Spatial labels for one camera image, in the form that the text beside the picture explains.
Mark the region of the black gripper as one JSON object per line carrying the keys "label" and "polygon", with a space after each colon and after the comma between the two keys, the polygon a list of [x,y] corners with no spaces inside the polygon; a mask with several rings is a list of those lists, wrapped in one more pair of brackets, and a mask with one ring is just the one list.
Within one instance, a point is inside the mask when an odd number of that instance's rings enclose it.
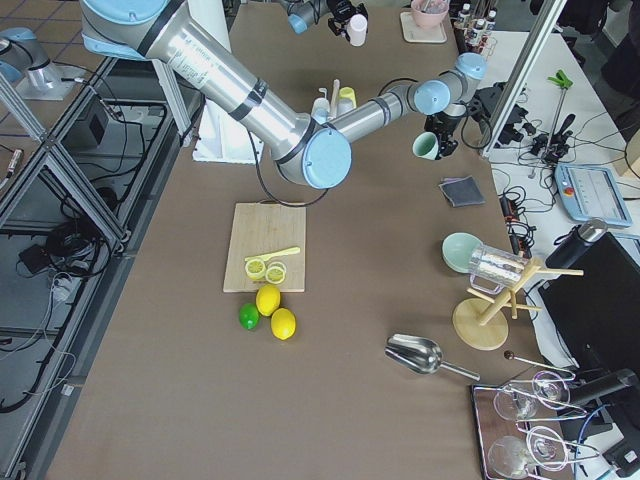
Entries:
{"label": "black gripper", "polygon": [[454,133],[458,128],[462,116],[453,116],[445,112],[429,115],[425,119],[424,130],[432,142],[439,143],[435,159],[440,160],[450,156],[458,147]]}
{"label": "black gripper", "polygon": [[327,0],[327,7],[331,17],[328,25],[331,30],[345,30],[350,19],[355,15],[368,18],[368,12],[363,3],[354,6],[349,0]]}

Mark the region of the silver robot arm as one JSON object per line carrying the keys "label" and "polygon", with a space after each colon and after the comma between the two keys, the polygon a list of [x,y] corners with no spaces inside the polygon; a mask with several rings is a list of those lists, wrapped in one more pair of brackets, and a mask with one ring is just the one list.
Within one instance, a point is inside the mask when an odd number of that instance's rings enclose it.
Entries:
{"label": "silver robot arm", "polygon": [[296,34],[302,34],[312,25],[317,25],[325,15],[329,16],[329,29],[336,36],[347,34],[346,28],[352,17],[361,15],[368,19],[365,5],[354,5],[349,0],[280,0],[278,4],[285,10],[289,25]]}
{"label": "silver robot arm", "polygon": [[486,72],[477,53],[424,83],[400,85],[324,124],[297,113],[192,16],[185,1],[83,1],[85,47],[105,56],[158,60],[256,134],[281,176],[328,189],[352,164],[352,142],[410,113],[434,115],[470,100]]}

